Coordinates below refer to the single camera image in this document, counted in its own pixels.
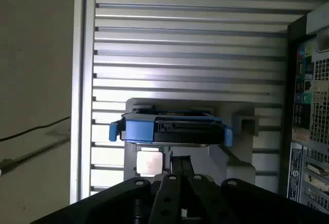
mounting hole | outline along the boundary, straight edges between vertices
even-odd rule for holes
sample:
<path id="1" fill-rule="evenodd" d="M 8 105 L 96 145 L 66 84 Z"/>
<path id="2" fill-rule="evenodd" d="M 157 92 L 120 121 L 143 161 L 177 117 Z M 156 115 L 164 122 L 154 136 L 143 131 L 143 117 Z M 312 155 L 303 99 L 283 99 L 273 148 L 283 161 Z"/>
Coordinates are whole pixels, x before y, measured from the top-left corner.
<path id="1" fill-rule="evenodd" d="M 169 215 L 169 210 L 162 210 L 161 215 L 168 216 Z"/>
<path id="2" fill-rule="evenodd" d="M 228 181 L 227 184 L 229 186 L 236 186 L 237 185 L 237 183 L 235 181 L 233 181 L 233 180 Z"/>

